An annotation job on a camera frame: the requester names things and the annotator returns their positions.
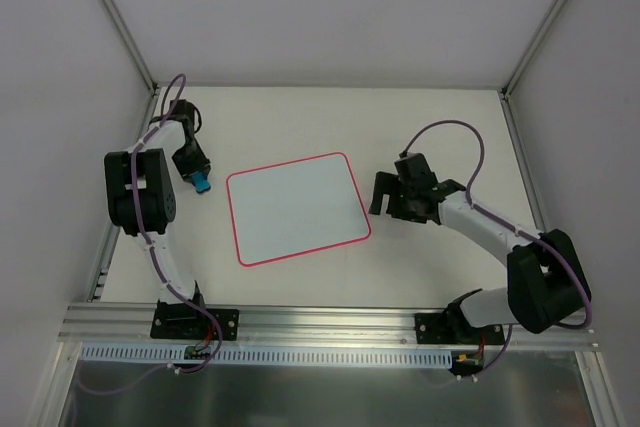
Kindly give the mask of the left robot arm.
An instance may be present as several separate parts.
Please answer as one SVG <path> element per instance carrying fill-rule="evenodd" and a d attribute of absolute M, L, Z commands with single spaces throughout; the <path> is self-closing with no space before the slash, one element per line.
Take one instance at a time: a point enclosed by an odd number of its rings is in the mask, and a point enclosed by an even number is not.
<path fill-rule="evenodd" d="M 110 220 L 134 239 L 158 281 L 157 322 L 173 323 L 187 338 L 205 332 L 208 314 L 191 268 L 175 244 L 177 200 L 169 168 L 197 194 L 211 190 L 211 161 L 196 138 L 200 124 L 198 108 L 179 100 L 167 115 L 154 117 L 133 146 L 104 157 Z"/>

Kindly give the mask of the pink framed whiteboard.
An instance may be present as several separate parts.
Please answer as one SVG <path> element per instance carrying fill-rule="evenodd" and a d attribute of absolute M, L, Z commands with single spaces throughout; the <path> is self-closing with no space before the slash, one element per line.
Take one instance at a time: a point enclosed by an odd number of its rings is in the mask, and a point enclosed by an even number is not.
<path fill-rule="evenodd" d="M 226 190 L 236 256 L 244 267 L 362 242 L 372 234 L 342 152 L 235 172 Z"/>

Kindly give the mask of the blue bone-shaped eraser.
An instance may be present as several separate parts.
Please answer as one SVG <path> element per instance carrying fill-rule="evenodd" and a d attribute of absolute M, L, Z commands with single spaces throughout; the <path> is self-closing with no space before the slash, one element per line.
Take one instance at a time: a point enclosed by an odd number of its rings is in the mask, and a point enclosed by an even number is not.
<path fill-rule="evenodd" d="M 203 171 L 194 173 L 191 176 L 191 182 L 199 195 L 211 190 L 211 184 L 208 180 L 207 174 Z"/>

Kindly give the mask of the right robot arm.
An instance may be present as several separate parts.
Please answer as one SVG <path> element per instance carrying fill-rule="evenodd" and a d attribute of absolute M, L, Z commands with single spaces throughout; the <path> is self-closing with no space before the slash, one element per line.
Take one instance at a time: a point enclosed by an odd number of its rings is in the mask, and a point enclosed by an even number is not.
<path fill-rule="evenodd" d="M 564 231 L 529 233 L 475 202 L 470 189 L 441 181 L 421 153 L 403 153 L 395 172 L 377 172 L 369 212 L 396 220 L 455 231 L 499 261 L 506 285 L 475 289 L 451 301 L 425 329 L 469 343 L 482 329 L 519 325 L 540 334 L 565 327 L 566 318 L 582 310 L 583 327 L 592 318 L 591 291 L 574 244 Z"/>

